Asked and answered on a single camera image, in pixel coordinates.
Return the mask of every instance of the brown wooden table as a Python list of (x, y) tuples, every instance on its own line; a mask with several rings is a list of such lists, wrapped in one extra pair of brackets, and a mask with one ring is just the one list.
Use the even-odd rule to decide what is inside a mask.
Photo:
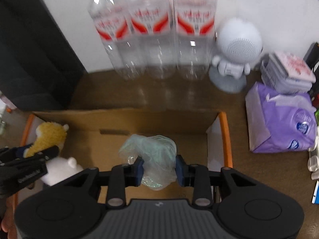
[(252, 72), (247, 88), (231, 95), (219, 91), (208, 77), (188, 82), (175, 74), (165, 81), (148, 76), (125, 81), (114, 71), (96, 72), (82, 78), (70, 109), (149, 107), (154, 110), (214, 108), (225, 111), (234, 168), (296, 199), (305, 212), (304, 225), (297, 238), (319, 238), (319, 206), (311, 203), (315, 181), (307, 170), (308, 153), (253, 154), (249, 151), (245, 95), (256, 80), (260, 80), (260, 73)]

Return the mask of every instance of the tissue package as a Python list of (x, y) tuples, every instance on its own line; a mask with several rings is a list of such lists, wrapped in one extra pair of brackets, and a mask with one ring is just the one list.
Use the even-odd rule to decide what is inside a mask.
[(246, 96), (246, 110), (254, 153), (303, 151), (315, 144), (316, 109), (307, 93), (283, 95), (257, 82)]

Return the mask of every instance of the cardboard box flap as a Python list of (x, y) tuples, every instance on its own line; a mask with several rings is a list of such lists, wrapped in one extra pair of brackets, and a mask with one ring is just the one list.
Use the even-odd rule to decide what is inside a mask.
[(203, 134), (214, 122), (218, 112), (163, 111), (144, 109), (112, 109), (93, 111), (35, 112), (46, 121), (67, 123), (71, 129), (100, 131), (102, 134), (179, 133)]

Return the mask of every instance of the clear plastic bag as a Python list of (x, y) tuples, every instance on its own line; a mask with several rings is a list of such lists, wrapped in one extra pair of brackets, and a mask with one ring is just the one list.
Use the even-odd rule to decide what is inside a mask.
[(119, 155), (133, 164), (138, 156), (144, 160), (142, 184), (158, 191), (176, 180), (176, 145), (170, 138), (158, 135), (131, 135), (119, 150)]

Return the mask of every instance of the small bottle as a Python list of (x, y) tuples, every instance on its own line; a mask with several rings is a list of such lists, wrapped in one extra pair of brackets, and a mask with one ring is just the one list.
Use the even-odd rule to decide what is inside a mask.
[(173, 0), (177, 68), (188, 80), (201, 80), (212, 57), (217, 0)]
[(131, 0), (129, 11), (146, 59), (146, 71), (156, 79), (172, 76), (176, 52), (170, 0)]
[(138, 40), (132, 35), (128, 0), (93, 0), (89, 13), (116, 72), (135, 79), (145, 71)]

